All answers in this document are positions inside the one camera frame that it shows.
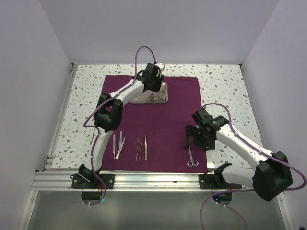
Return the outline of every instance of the speckled white surface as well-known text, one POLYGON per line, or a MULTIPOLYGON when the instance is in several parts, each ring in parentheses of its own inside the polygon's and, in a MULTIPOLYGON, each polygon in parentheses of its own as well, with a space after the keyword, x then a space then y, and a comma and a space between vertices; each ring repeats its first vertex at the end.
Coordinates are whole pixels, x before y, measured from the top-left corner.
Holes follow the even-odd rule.
MULTIPOLYGON (((145 65, 138 65, 138 70, 145 65)), ((85 129, 85 118, 95 109, 105 75, 134 75, 133 65, 79 65, 64 116, 59 139, 53 154, 52 168, 78 168, 90 151, 93 130, 85 129)), ((166 65, 165 76, 197 77, 202 104, 218 102, 226 105, 234 126, 245 136, 260 144, 260 136, 252 112, 239 65, 166 65)), ((211 105, 208 112, 226 116, 219 106, 211 105)), ((247 162, 219 141, 215 150, 207 152, 208 167, 218 167, 225 161, 239 167, 247 162)))

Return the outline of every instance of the maroon cloth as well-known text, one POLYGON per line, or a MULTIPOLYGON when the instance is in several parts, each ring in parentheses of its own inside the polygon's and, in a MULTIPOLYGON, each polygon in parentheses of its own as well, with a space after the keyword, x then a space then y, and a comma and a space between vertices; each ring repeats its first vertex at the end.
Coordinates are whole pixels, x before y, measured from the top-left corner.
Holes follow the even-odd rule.
MULTIPOLYGON (((106 76, 103 92, 111 93, 129 82, 132 76, 106 76)), ((117 160, 113 159, 113 137, 103 157, 103 169, 198 173, 207 171, 206 153, 191 146, 198 166, 188 167, 189 151, 184 149, 185 126, 194 125, 192 114, 201 107, 198 79, 195 77, 165 77, 168 102, 164 104, 131 104, 124 106, 122 120, 116 134, 116 154, 119 133, 123 131, 124 146, 117 160), (138 139, 147 136, 148 160, 135 161, 138 139)))

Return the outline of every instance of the gray wall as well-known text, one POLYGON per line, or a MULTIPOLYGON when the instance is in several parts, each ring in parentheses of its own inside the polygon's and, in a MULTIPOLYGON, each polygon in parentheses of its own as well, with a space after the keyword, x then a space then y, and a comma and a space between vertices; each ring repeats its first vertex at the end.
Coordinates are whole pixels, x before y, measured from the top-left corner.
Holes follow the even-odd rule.
POLYGON ((38 0, 0 1, 0 223, 18 228, 43 166, 70 63, 38 0))
MULTIPOLYGON (((264 146, 283 151, 307 175, 307 1, 281 0, 243 65, 264 146)), ((302 183, 293 173, 295 185, 302 183)), ((286 192, 290 212, 307 227, 306 188, 286 192)))
POLYGON ((141 45, 168 63, 243 63, 278 2, 40 1, 71 62, 111 64, 132 63, 141 45))

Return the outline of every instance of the gray floor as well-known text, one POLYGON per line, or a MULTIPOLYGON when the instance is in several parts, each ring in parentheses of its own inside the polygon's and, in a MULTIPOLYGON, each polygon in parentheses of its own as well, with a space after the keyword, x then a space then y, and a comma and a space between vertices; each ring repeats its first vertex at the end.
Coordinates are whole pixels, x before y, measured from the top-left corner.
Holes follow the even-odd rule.
MULTIPOLYGON (((30 230, 201 230, 199 210, 209 192, 108 192, 98 205, 82 205, 81 192, 39 192, 30 230)), ((230 204, 250 230, 284 230, 277 201, 256 193, 237 193, 230 204)), ((208 202, 203 210, 208 230, 244 230, 240 217, 208 202)))

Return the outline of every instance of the scissors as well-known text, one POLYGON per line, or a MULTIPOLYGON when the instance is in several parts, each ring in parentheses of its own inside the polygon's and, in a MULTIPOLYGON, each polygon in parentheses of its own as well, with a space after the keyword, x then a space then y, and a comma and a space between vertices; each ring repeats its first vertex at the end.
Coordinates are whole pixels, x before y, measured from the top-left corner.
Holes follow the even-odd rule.
POLYGON ((197 165, 198 165, 198 161, 193 160, 191 147, 189 147, 189 154, 190 154, 190 159, 191 159, 191 160, 188 161, 187 165, 188 165, 189 167, 197 166, 197 165))

